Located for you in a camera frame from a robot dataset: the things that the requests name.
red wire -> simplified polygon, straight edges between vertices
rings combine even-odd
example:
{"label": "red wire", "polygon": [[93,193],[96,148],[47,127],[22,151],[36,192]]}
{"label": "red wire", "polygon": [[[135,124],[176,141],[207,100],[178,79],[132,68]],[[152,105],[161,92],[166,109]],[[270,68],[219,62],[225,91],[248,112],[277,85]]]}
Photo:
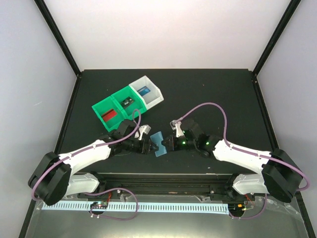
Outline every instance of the red wire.
{"label": "red wire", "polygon": [[245,196],[247,197],[247,199],[254,205],[254,202],[251,201],[251,199],[245,194]]}
{"label": "red wire", "polygon": [[110,193],[109,193],[109,197],[108,197],[107,202],[109,202],[109,201],[110,201],[111,195],[112,195],[112,193],[110,192]]}

white bin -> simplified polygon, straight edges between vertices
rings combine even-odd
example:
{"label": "white bin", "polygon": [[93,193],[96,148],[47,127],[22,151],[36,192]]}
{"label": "white bin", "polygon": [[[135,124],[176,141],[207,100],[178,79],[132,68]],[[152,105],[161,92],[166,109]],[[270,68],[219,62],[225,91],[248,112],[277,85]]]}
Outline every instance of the white bin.
{"label": "white bin", "polygon": [[[156,85],[153,84],[153,82],[150,81],[150,79],[146,76],[143,76],[142,78],[130,83],[129,86],[136,92],[137,95],[139,95],[147,110],[164,100],[160,89],[156,87]],[[138,91],[144,86],[146,86],[150,92],[141,96]]]}

white back wall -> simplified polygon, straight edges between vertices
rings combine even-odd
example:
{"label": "white back wall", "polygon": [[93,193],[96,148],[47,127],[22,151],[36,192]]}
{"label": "white back wall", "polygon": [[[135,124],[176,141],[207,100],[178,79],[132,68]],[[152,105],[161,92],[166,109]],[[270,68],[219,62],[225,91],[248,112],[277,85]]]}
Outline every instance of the white back wall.
{"label": "white back wall", "polygon": [[253,70],[289,2],[46,0],[81,70]]}
{"label": "white back wall", "polygon": [[302,192],[317,231],[317,1],[302,1],[258,79],[281,149],[306,173]]}
{"label": "white back wall", "polygon": [[27,181],[54,150],[76,77],[34,1],[0,5],[0,237],[15,238]]}

black table surface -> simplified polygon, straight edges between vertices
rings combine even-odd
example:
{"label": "black table surface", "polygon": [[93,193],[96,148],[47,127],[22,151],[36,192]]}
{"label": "black table surface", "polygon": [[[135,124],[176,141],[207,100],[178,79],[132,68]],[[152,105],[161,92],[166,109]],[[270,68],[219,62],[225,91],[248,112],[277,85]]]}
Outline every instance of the black table surface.
{"label": "black table surface", "polygon": [[[271,150],[264,120],[247,69],[102,69],[85,70],[67,125],[61,153],[84,147],[107,133],[92,105],[146,75],[162,92],[164,101],[142,114],[150,135],[172,134],[169,125],[194,106],[220,104],[228,118],[227,139],[258,150]],[[193,118],[209,134],[222,136],[224,120],[219,109],[204,106]],[[200,157],[196,152],[169,152],[156,157],[127,152],[86,167],[82,172],[137,174],[233,174],[250,171],[227,162]]]}

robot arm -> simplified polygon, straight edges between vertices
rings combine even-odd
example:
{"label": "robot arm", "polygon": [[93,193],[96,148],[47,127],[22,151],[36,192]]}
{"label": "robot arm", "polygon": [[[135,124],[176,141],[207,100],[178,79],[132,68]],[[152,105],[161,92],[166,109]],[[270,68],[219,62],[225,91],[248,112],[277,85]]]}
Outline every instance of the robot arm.
{"label": "robot arm", "polygon": [[112,145],[105,145],[105,142],[116,141],[127,136],[135,126],[134,122],[124,120],[117,130],[81,149],[59,155],[53,152],[47,153],[30,177],[28,185],[33,188],[48,168],[69,157],[45,176],[36,188],[36,194],[47,205],[53,205],[67,195],[94,192],[100,183],[98,178],[91,173],[84,175],[75,175],[75,173],[97,161],[119,154],[123,149],[139,154],[148,154],[157,149],[157,146],[144,136],[151,130],[148,125],[141,126],[134,137]]}
{"label": "robot arm", "polygon": [[192,119],[183,122],[172,121],[171,126],[175,134],[162,142],[167,150],[196,150],[203,157],[230,162],[255,173],[238,175],[235,178],[230,186],[238,194],[270,193],[280,201],[290,202],[302,181],[302,177],[290,168],[269,159],[260,158],[260,155],[266,155],[298,168],[283,150],[258,151],[232,143],[228,146],[224,139],[206,135]]}

